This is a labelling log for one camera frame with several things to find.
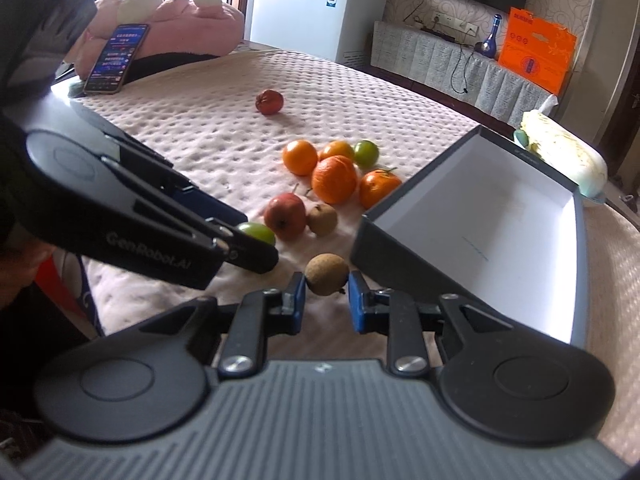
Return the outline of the brown round longan fruit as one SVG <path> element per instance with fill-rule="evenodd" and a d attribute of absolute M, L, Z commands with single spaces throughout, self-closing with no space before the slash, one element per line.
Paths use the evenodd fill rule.
<path fill-rule="evenodd" d="M 320 254 L 307 263 L 304 274 L 307 286 L 314 294 L 330 296 L 344 288 L 349 266 L 338 255 Z"/>

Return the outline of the small brown pear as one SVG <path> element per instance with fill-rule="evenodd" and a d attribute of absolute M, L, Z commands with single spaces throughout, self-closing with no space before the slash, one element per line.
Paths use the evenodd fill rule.
<path fill-rule="evenodd" d="M 330 205 L 314 205 L 307 212 L 307 226 L 315 236 L 322 237 L 331 234 L 336 229 L 337 223 L 337 212 Z"/>

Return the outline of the orange tangerine back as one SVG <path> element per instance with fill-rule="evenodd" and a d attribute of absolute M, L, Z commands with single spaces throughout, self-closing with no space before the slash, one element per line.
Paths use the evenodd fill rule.
<path fill-rule="evenodd" d="M 320 160 L 325 160 L 334 156 L 343 156 L 349 160 L 354 160 L 355 151 L 348 142 L 344 140 L 336 140 L 326 144 L 318 154 Z"/>

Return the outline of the green fruit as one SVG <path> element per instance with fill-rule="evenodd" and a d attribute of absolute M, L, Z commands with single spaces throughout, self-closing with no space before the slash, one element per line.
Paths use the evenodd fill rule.
<path fill-rule="evenodd" d="M 242 222 L 236 227 L 242 233 L 261 240 L 271 246 L 277 243 L 274 233 L 262 223 L 259 222 Z"/>

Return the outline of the green tangerine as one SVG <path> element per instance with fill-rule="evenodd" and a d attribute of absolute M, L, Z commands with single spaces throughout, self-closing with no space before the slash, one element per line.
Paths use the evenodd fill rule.
<path fill-rule="evenodd" d="M 362 170 L 372 168 L 378 162 L 380 151 L 370 140 L 358 141 L 354 146 L 354 162 Z"/>

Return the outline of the white chest freezer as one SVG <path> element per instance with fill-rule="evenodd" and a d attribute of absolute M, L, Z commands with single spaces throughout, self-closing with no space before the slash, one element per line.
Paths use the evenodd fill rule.
<path fill-rule="evenodd" d="M 252 0 L 248 40 L 349 67 L 369 63 L 386 0 Z"/>

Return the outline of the pink quilted bedspread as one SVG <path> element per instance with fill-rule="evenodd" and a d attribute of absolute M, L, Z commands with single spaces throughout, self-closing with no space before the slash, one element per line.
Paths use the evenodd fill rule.
<path fill-rule="evenodd" d="M 283 112 L 265 117 L 259 91 L 276 89 Z M 307 185 L 286 170 L 281 150 L 302 139 L 323 148 L 332 140 L 372 140 L 384 167 L 408 180 L 476 122 L 394 84 L 320 60 L 278 50 L 233 53 L 126 84 L 114 96 L 79 102 L 169 159 L 206 193 L 262 218 L 280 193 L 304 194 Z M 265 275 L 225 264 L 206 294 L 222 304 L 246 292 L 286 285 L 291 273 L 322 252 L 348 259 L 362 209 L 353 198 L 337 207 L 337 230 L 318 238 L 305 232 L 278 243 L 278 266 Z M 639 460 L 639 230 L 608 205 L 586 205 L 590 321 L 588 350 L 612 372 L 616 400 L 600 440 L 628 464 Z M 154 281 L 84 258 L 104 332 L 118 332 L 204 292 Z M 269 343 L 276 359 L 385 358 L 382 336 L 352 330 L 347 299 L 309 294 L 302 332 Z"/>

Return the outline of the napa cabbage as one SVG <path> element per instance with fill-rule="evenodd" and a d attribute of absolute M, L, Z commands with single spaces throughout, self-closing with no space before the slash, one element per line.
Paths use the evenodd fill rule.
<path fill-rule="evenodd" d="M 513 140 L 575 182 L 586 200 L 603 204 L 608 166 L 591 145 L 548 116 L 556 104 L 558 98 L 552 94 L 534 110 L 524 112 Z"/>

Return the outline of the large orange tangerine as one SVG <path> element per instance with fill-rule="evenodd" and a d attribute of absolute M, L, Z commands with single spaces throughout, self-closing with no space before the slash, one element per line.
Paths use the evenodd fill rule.
<path fill-rule="evenodd" d="M 311 175 L 311 189 L 329 205 L 346 203 L 356 191 L 357 184 L 355 166 L 343 155 L 320 160 Z"/>

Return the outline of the dark red fruit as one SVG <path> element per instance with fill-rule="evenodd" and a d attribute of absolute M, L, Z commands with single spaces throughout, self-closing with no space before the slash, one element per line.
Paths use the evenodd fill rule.
<path fill-rule="evenodd" d="M 280 113 L 284 105 L 284 97 L 280 92 L 266 89 L 255 98 L 255 107 L 260 114 L 271 116 Z"/>

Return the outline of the orange tangerine with stem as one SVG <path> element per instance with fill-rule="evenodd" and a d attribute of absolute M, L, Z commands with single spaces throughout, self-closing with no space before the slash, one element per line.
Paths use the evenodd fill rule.
<path fill-rule="evenodd" d="M 401 178 L 392 170 L 375 169 L 365 174 L 358 185 L 358 200 L 364 210 L 371 209 L 396 188 L 401 186 Z"/>

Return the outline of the orange gift bag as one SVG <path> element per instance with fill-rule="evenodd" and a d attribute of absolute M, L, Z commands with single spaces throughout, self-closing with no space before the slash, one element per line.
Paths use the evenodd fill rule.
<path fill-rule="evenodd" d="M 527 10 L 511 8 L 498 63 L 559 94 L 572 66 L 576 44 L 577 37 L 567 28 L 536 18 Z"/>

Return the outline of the cloth covered tv cabinet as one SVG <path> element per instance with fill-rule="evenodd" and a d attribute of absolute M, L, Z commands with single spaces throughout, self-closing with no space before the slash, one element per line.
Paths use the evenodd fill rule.
<path fill-rule="evenodd" d="M 514 128 L 552 93 L 462 47 L 415 28 L 374 23 L 371 65 L 405 77 Z"/>

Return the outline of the smartphone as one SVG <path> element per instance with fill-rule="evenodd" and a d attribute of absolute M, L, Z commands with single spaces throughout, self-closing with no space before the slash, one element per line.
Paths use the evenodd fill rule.
<path fill-rule="evenodd" d="M 115 28 L 85 81 L 85 94 L 119 92 L 149 28 L 148 24 L 122 24 Z"/>

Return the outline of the red apple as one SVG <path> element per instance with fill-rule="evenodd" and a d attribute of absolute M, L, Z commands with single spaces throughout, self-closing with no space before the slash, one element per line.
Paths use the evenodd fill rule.
<path fill-rule="evenodd" d="M 294 193 L 273 197 L 265 209 L 264 223 L 279 240 L 295 240 L 307 226 L 305 204 Z"/>

